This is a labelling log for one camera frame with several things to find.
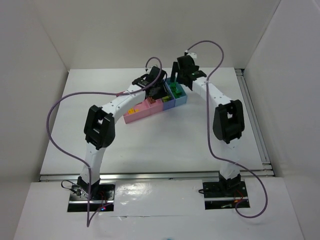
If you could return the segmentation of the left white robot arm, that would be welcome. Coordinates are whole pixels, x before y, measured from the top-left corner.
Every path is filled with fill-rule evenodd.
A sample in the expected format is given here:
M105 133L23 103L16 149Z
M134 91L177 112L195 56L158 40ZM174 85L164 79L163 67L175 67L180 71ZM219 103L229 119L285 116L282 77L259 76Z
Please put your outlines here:
M91 199L98 192L100 169L106 148L116 136L116 123L124 114L146 98L162 98L166 93L166 71L153 66L146 74L132 81L127 90L102 106L92 105L84 126L86 141L85 165L77 179L81 190Z

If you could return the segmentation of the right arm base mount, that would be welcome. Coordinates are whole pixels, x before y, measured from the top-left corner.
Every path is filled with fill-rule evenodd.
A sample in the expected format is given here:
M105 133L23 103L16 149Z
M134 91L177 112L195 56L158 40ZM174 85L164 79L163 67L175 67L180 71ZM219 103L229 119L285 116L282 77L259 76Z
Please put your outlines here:
M246 184L241 181L235 189L225 193L220 189L218 182L203 182L198 193L204 197L205 210L224 210L250 208Z

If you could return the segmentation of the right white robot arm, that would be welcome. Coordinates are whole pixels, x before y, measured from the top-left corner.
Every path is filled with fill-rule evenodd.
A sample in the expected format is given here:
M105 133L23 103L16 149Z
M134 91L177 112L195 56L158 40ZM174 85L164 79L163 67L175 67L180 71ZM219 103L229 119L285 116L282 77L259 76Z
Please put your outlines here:
M208 132L214 134L218 145L216 157L221 160L218 182L212 191L225 197L232 196L241 184L238 145L245 130L243 104L222 93L208 81L207 75L195 64L195 53L187 50L172 65L171 82L177 82L197 93L214 110L213 121L208 121Z

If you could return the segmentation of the dark green long lego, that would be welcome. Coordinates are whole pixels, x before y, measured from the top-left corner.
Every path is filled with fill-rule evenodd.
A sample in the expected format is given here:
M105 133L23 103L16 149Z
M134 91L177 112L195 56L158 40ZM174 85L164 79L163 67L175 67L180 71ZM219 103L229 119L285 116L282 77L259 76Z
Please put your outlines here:
M172 82L169 84L169 87L170 87L170 90L171 90L171 91L172 91L172 89L174 89L174 88L177 89L177 87L172 86Z

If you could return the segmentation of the lime long lego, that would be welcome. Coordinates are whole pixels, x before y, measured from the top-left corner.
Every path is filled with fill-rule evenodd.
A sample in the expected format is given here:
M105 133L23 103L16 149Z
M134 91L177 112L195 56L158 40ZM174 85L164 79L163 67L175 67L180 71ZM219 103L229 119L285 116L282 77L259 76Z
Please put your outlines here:
M168 102L168 101L170 101L171 100L171 97L169 96L169 95L167 95L167 96L164 96L163 98L162 98L162 101L165 103L165 102Z

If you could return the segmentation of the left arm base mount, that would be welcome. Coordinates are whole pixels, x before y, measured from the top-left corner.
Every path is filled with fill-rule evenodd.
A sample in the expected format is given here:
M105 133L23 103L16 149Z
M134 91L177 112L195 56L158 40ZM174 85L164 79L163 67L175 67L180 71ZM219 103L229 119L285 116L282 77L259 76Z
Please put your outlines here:
M70 193L67 212L86 212L88 194L70 180L63 180L60 185L63 189L68 190ZM97 192L90 197L89 211L113 212L115 190L116 185L114 183L104 183L99 185Z

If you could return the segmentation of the dark green small lego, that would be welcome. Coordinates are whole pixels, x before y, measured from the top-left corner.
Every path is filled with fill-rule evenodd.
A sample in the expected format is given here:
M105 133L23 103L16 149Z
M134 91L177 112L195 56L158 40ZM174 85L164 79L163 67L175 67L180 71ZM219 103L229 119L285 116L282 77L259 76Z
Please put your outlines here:
M174 92L173 95L174 95L175 98L180 98L182 93L181 92Z

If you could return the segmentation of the brown lego brick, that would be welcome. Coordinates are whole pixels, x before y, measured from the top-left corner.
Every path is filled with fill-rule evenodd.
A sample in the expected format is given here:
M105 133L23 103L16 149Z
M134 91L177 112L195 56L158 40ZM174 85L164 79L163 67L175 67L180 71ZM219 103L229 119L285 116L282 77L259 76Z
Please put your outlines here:
M148 98L148 101L149 101L150 104L153 104L153 103L156 102L152 97Z

